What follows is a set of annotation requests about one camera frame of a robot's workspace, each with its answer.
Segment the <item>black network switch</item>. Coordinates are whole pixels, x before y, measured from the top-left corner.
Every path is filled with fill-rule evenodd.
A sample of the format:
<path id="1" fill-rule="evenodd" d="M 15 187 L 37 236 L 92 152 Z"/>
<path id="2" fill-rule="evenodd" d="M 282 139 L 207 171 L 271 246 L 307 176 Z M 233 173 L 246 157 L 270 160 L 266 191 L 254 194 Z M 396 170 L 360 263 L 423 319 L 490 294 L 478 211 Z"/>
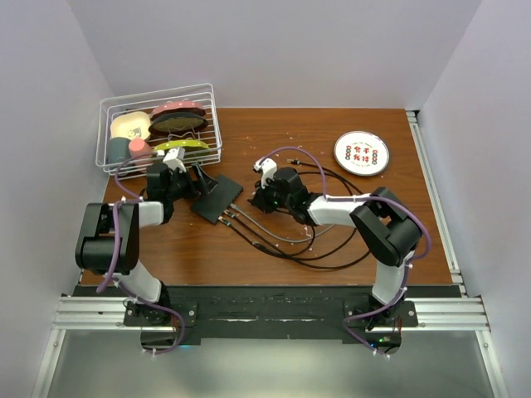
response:
<path id="1" fill-rule="evenodd" d="M 192 213 L 213 225 L 217 224 L 218 218 L 244 190 L 241 184 L 222 174 L 218 174 L 215 180 L 217 185 L 190 207 Z"/>

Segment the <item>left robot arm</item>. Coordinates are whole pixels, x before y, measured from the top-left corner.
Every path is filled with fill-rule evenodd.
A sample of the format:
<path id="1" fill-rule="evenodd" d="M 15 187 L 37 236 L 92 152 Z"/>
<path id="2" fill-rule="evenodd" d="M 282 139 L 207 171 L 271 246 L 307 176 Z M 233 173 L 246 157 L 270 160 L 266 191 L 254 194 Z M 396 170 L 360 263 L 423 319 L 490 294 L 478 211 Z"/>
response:
<path id="1" fill-rule="evenodd" d="M 194 163 L 192 170 L 154 163 L 147 169 L 144 194 L 115 203 L 86 206 L 75 258 L 80 269 L 101 275 L 96 293 L 110 284 L 133 299 L 139 313 L 153 325 L 178 325 L 167 287 L 153 277 L 139 260 L 140 229 L 167 223 L 173 203 L 212 193 L 218 181 Z"/>

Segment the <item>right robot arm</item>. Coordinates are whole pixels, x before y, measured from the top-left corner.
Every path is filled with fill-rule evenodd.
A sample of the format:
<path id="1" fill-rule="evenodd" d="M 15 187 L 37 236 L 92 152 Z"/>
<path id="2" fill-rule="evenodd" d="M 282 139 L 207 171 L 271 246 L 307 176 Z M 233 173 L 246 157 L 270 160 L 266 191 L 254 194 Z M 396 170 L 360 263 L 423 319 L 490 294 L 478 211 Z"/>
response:
<path id="1" fill-rule="evenodd" d="M 395 320 L 413 262 L 431 249 L 431 237 L 419 219 L 384 187 L 371 194 L 335 197 L 310 192 L 294 168 L 278 168 L 269 158 L 256 162 L 253 170 L 260 175 L 251 199 L 254 207 L 264 213 L 286 210 L 306 226 L 352 227 L 376 259 L 370 310 L 345 322 L 371 318 L 387 326 Z"/>

